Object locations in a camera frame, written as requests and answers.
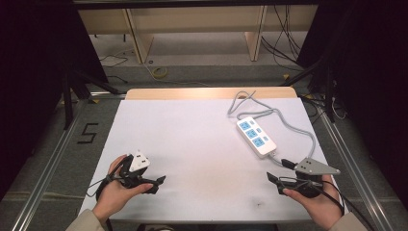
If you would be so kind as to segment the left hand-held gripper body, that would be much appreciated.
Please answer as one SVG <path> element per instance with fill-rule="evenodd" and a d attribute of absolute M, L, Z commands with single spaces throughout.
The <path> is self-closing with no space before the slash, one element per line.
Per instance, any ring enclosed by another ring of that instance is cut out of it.
<path fill-rule="evenodd" d="M 123 159 L 123 164 L 119 172 L 121 184 L 125 188 L 131 189 L 146 183 L 147 180 L 144 179 L 142 175 L 149 165 L 150 161 L 140 151 L 137 151 L 135 154 L 129 154 Z"/>

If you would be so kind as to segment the white table mat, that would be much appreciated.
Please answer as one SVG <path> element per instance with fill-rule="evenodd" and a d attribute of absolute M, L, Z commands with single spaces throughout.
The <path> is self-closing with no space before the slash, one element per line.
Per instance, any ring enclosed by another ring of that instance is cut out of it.
<path fill-rule="evenodd" d="M 259 158 L 227 113 L 231 100 L 124 100 L 92 177 L 104 178 L 123 154 L 144 154 L 147 179 L 163 177 L 113 216 L 142 223 L 278 223 L 308 219 L 279 194 L 268 176 L 292 177 L 270 157 Z"/>

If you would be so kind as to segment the light wooden desk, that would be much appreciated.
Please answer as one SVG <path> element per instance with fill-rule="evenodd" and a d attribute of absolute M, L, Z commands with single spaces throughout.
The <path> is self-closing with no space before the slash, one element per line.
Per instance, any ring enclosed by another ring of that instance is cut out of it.
<path fill-rule="evenodd" d="M 317 9 L 316 5 L 188 7 L 80 10 L 79 15 L 90 35 L 130 36 L 141 64 L 156 34 L 213 32 L 243 32 L 249 59 L 254 62 L 263 32 L 278 31 L 285 19 L 292 31 L 307 31 Z"/>

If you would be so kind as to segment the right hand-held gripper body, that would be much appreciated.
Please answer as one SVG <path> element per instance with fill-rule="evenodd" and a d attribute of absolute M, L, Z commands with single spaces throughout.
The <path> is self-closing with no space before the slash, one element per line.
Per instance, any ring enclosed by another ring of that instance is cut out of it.
<path fill-rule="evenodd" d="M 323 189 L 323 175 L 338 175 L 341 171 L 330 167 L 327 164 L 316 161 L 312 158 L 305 158 L 300 163 L 293 163 L 287 159 L 282 160 L 283 167 L 294 171 L 295 178 L 282 178 L 282 186 L 287 189 L 295 190 L 308 198 L 314 198 L 320 195 Z"/>

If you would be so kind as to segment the person's left hand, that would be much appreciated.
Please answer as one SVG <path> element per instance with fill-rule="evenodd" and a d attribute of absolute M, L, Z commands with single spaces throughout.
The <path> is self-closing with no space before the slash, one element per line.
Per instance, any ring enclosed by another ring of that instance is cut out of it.
<path fill-rule="evenodd" d="M 152 184 L 141 184 L 135 188 L 127 189 L 118 181 L 112 181 L 103 189 L 92 212 L 100 223 L 105 223 L 111 215 L 119 212 L 131 198 L 145 193 L 152 187 Z"/>

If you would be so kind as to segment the white power strip blue sockets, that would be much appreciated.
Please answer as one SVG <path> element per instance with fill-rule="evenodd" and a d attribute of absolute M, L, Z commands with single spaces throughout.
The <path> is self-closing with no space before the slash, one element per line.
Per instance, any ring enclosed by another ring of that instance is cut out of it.
<path fill-rule="evenodd" d="M 264 159 L 275 153 L 277 145 L 253 117 L 239 120 L 237 129 L 258 157 Z"/>

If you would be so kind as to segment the black curtain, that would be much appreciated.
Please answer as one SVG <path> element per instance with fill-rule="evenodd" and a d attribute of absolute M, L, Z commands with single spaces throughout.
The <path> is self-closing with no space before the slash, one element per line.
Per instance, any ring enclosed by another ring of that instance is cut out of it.
<path fill-rule="evenodd" d="M 335 34 L 336 93 L 408 208 L 408 0 L 319 0 L 301 65 L 317 61 Z"/>
<path fill-rule="evenodd" d="M 108 81 L 71 0 L 0 0 L 0 200 L 77 70 Z"/>

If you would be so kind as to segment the aluminium rail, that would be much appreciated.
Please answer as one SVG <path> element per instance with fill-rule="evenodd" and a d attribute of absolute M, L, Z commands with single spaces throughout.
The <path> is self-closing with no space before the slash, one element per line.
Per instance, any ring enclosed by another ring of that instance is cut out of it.
<path fill-rule="evenodd" d="M 394 231 L 382 203 L 394 199 L 385 178 L 369 158 L 357 131 L 347 118 L 331 121 L 320 98 L 301 95 L 327 162 L 342 173 L 335 177 L 349 211 L 369 231 Z"/>
<path fill-rule="evenodd" d="M 122 98 L 95 95 L 80 100 L 67 129 L 56 123 L 32 162 L 6 196 L 20 202 L 20 212 L 8 231 L 64 231 L 79 215 Z"/>

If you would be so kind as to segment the person's right hand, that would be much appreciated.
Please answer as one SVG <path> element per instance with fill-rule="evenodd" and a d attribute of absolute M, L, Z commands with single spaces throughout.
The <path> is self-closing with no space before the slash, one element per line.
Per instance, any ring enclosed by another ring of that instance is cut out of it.
<path fill-rule="evenodd" d="M 332 199 L 321 193 L 315 198 L 308 198 L 301 193 L 285 189 L 286 196 L 300 203 L 307 211 L 312 220 L 322 229 L 328 230 L 340 217 L 343 216 L 342 210 L 335 203 L 339 201 L 339 194 L 333 186 L 332 176 L 323 175 L 323 191 L 330 195 Z"/>

